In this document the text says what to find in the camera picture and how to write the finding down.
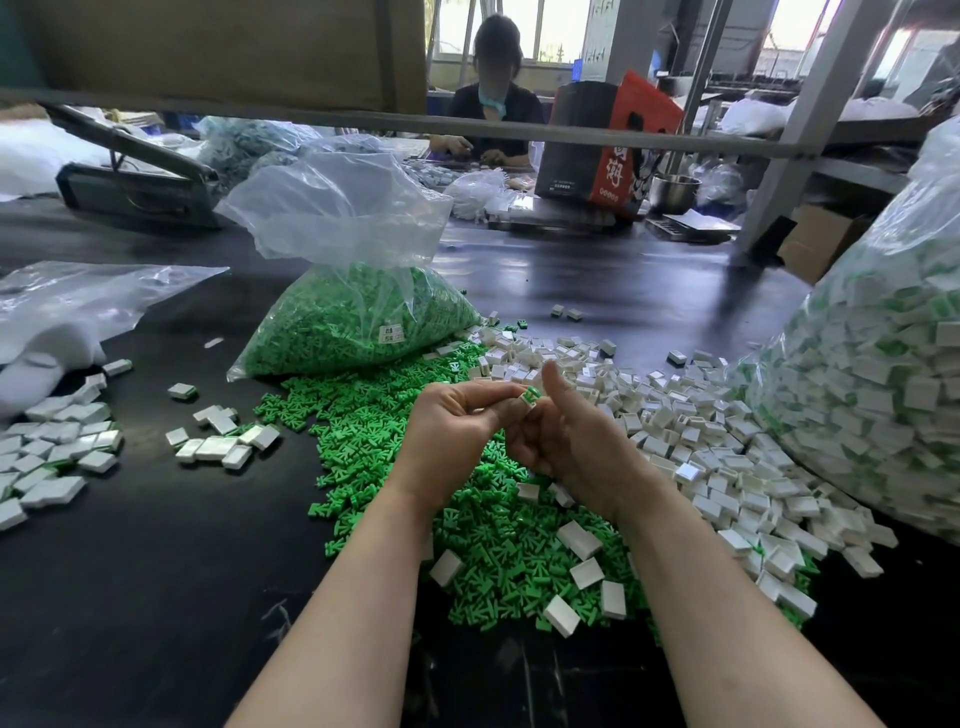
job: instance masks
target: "hand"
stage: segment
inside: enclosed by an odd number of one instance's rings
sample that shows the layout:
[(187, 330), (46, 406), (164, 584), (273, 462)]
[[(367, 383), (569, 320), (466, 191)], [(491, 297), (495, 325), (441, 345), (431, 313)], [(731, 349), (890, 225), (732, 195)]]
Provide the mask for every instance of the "hand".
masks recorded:
[(542, 398), (522, 421), (507, 425), (507, 453), (550, 475), (587, 508), (618, 523), (642, 507), (651, 488), (672, 488), (613, 420), (571, 387), (554, 362), (543, 367)]
[(390, 480), (432, 517), (467, 482), (493, 434), (530, 411), (517, 399), (525, 391), (505, 381), (427, 385), (410, 412)]
[(507, 156), (499, 149), (488, 149), (480, 155), (480, 161), (490, 167), (502, 167), (507, 163)]
[(446, 150), (454, 157), (468, 157), (473, 151), (473, 145), (462, 136), (450, 134), (444, 137)]

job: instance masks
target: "stainless steel bowl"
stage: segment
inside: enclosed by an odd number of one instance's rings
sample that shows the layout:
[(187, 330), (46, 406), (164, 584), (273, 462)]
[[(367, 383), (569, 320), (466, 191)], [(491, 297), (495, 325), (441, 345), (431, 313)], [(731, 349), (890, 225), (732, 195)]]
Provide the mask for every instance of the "stainless steel bowl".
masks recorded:
[(684, 175), (656, 175), (650, 182), (650, 211), (683, 215), (697, 202), (700, 180)]

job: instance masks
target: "right hand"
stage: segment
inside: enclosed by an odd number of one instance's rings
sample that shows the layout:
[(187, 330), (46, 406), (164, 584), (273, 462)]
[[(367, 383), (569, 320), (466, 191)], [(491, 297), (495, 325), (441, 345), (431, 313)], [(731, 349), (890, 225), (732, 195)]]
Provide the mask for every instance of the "right hand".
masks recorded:
[(507, 453), (521, 465), (555, 478), (587, 508), (612, 523), (642, 507), (645, 495), (669, 487), (623, 430), (563, 378), (543, 366), (548, 398), (506, 428)]
[(454, 157), (468, 157), (473, 151), (473, 145), (462, 136), (450, 134), (444, 137), (446, 150)]

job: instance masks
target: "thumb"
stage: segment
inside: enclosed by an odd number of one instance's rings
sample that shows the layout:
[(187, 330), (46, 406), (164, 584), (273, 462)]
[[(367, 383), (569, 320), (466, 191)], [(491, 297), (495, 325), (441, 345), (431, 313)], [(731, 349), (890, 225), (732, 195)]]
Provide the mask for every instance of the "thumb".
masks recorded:
[(481, 422), (488, 432), (488, 437), (500, 428), (515, 425), (530, 412), (530, 405), (520, 397), (511, 397), (508, 400), (501, 400), (496, 404), (491, 404), (482, 412), (477, 412), (475, 417)]
[(592, 407), (580, 396), (576, 388), (571, 386), (560, 373), (557, 362), (548, 361), (541, 371), (543, 389), (560, 410), (560, 414), (571, 423), (581, 419)]

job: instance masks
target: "face mask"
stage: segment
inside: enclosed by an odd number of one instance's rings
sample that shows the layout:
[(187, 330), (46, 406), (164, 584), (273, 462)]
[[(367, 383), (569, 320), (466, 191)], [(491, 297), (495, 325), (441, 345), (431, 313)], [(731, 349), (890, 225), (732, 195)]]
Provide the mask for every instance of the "face mask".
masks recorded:
[(490, 98), (486, 93), (484, 93), (484, 90), (483, 90), (483, 87), (482, 87), (482, 86), (480, 86), (480, 87), (477, 89), (477, 95), (478, 95), (479, 98), (480, 98), (480, 104), (481, 104), (482, 106), (490, 107), (491, 109), (495, 109), (496, 112), (497, 112), (497, 114), (499, 114), (499, 117), (500, 117), (501, 119), (502, 119), (504, 116), (507, 115), (507, 107), (506, 107), (506, 105), (503, 103), (503, 102), (505, 101), (505, 99), (492, 99), (492, 98)]

